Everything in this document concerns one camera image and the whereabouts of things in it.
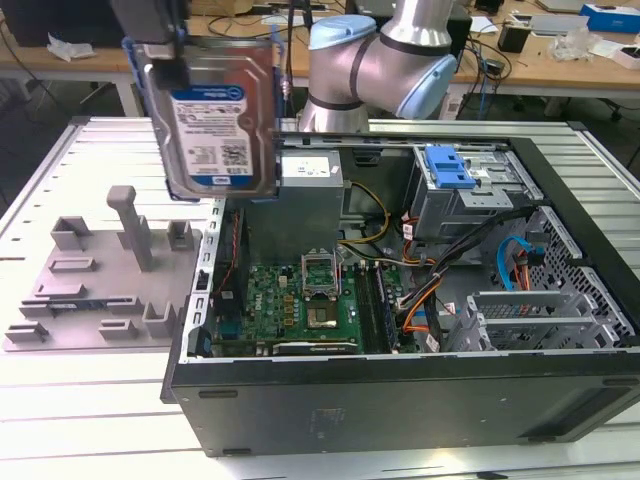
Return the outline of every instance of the blue hard drive label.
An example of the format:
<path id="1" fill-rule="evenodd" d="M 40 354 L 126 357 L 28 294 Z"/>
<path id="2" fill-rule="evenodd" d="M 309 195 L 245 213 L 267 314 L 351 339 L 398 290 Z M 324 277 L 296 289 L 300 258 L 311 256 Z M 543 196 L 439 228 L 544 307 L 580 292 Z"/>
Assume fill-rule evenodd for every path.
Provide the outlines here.
<path id="1" fill-rule="evenodd" d="M 250 183 L 251 142 L 239 123 L 247 111 L 244 89 L 194 85 L 172 91 L 171 100 L 182 159 L 191 178 L 205 186 Z"/>
<path id="2" fill-rule="evenodd" d="M 250 175 L 234 175 L 232 177 L 225 177 L 222 175 L 192 175 L 191 180 L 200 185 L 204 185 L 207 187 L 223 187 L 223 186 L 232 186 L 232 187 L 246 187 L 251 183 Z"/>
<path id="3" fill-rule="evenodd" d="M 238 102 L 244 98 L 244 89 L 237 85 L 194 85 L 188 90 L 174 90 L 175 100 Z"/>

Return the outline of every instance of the gray post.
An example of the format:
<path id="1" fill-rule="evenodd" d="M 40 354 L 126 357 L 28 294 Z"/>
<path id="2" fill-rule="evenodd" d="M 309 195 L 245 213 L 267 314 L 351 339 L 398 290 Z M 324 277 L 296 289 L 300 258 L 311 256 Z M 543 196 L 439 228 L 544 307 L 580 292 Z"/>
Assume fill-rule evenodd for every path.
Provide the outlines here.
<path id="1" fill-rule="evenodd" d="M 151 245 L 146 240 L 144 232 L 140 227 L 138 214 L 133 206 L 136 198 L 136 190 L 130 185 L 114 185 L 107 195 L 107 205 L 118 212 L 124 234 L 129 241 L 131 250 L 136 256 L 136 261 L 143 272 L 151 271 L 153 257 L 151 256 Z"/>

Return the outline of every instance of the motherboard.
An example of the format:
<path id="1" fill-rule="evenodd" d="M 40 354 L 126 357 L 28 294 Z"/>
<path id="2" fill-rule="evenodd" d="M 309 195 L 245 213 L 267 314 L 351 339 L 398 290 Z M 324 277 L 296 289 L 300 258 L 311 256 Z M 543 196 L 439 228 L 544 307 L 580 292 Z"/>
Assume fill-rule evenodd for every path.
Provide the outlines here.
<path id="1" fill-rule="evenodd" d="M 392 311 L 404 293 L 400 271 L 373 264 L 333 268 L 322 262 L 251 266 L 245 315 L 240 322 L 221 318 L 214 344 L 238 356 L 394 351 Z M 333 285 L 335 292 L 322 292 Z"/>

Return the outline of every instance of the blue latch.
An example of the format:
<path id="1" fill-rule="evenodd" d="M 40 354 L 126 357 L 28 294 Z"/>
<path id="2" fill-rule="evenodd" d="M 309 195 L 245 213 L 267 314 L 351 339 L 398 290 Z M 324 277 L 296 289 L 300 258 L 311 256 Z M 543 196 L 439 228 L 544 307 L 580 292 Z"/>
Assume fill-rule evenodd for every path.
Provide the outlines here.
<path id="1" fill-rule="evenodd" d="M 476 181 L 469 176 L 453 147 L 426 147 L 424 154 L 438 188 L 474 188 Z"/>

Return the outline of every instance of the green circuit board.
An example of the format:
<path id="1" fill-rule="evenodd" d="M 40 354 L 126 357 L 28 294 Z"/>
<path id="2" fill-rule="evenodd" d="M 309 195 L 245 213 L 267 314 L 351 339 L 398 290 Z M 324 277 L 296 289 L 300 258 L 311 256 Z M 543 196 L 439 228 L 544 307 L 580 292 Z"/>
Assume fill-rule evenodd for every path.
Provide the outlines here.
<path id="1" fill-rule="evenodd" d="M 331 268 L 329 262 L 324 265 L 319 262 L 308 268 L 307 284 L 331 284 Z M 367 269 L 366 275 L 374 275 L 376 271 Z M 247 308 L 241 324 L 223 322 L 216 344 L 225 356 L 260 355 L 261 348 L 266 352 L 273 345 L 293 342 L 348 343 L 357 346 L 357 353 L 375 353 L 371 348 L 367 349 L 367 345 L 384 345 L 387 341 L 387 330 L 379 323 L 380 318 L 385 318 L 381 317 L 384 307 L 379 300 L 379 289 L 372 281 L 363 283 L 363 278 L 370 277 L 363 277 L 362 272 L 360 267 L 342 268 L 340 293 L 332 301 L 322 295 L 305 298 L 300 265 L 253 265 L 249 274 Z M 381 274 L 383 296 L 392 305 L 395 298 L 404 293 L 400 272 L 385 267 Z M 393 314 L 386 318 L 393 319 Z M 375 322 L 378 322 L 377 327 L 372 326 Z"/>
<path id="2" fill-rule="evenodd" d="M 286 286 L 280 283 L 283 273 L 288 273 Z M 309 272 L 313 284 L 326 284 L 323 272 Z M 302 271 L 299 266 L 282 267 L 256 265 L 252 268 L 247 294 L 248 312 L 240 335 L 244 340 L 278 341 L 333 341 L 361 344 L 360 327 L 355 294 L 353 272 L 345 272 L 342 280 L 342 295 L 338 300 L 311 300 L 302 295 Z M 310 326 L 309 310 L 317 313 L 316 326 Z"/>

